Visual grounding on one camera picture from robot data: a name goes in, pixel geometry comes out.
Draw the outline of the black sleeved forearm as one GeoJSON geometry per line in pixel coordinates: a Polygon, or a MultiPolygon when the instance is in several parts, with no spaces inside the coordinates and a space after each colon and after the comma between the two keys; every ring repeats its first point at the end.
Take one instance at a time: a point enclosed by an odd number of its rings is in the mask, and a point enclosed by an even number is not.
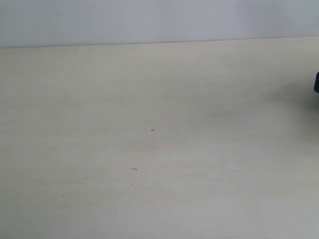
{"type": "Polygon", "coordinates": [[[316,74],[315,82],[314,82],[314,91],[319,93],[319,72],[316,74]]]}

